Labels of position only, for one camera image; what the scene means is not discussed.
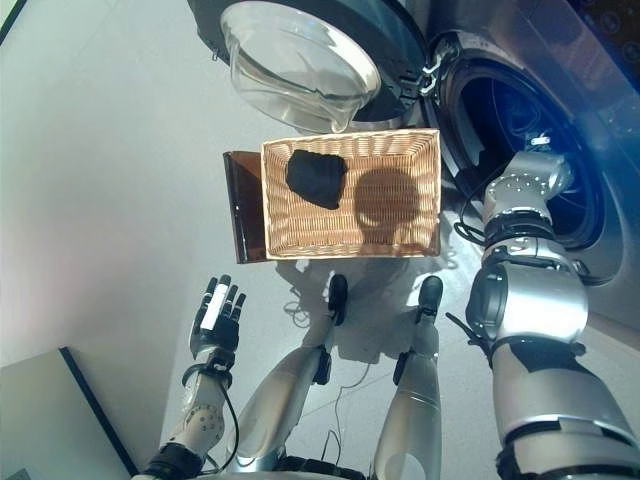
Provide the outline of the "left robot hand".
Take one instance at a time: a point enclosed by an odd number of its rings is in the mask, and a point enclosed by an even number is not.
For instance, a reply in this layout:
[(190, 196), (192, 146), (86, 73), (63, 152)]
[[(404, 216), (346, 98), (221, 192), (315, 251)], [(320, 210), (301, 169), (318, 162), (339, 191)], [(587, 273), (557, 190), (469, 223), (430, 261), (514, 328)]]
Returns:
[(239, 320), (246, 300), (228, 274), (212, 277), (192, 322), (189, 349), (194, 360), (216, 348), (234, 353), (239, 343)]

